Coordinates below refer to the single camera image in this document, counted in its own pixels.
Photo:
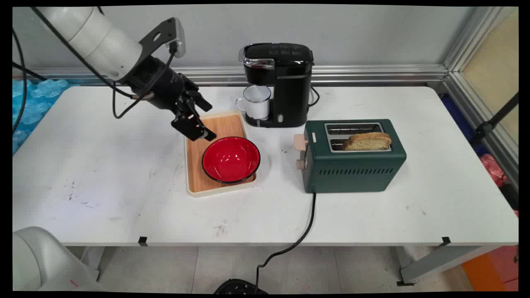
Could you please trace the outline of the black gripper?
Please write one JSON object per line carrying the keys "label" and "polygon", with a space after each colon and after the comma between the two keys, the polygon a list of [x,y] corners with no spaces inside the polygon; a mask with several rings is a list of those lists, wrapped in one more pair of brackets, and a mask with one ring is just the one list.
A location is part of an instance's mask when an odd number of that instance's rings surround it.
{"label": "black gripper", "polygon": [[123,84],[141,96],[153,93],[147,101],[163,110],[174,111],[171,126],[190,141],[204,138],[213,141],[217,134],[200,120],[196,108],[204,112],[212,105],[198,91],[197,85],[181,73],[176,73],[160,59],[149,56],[123,78]]}

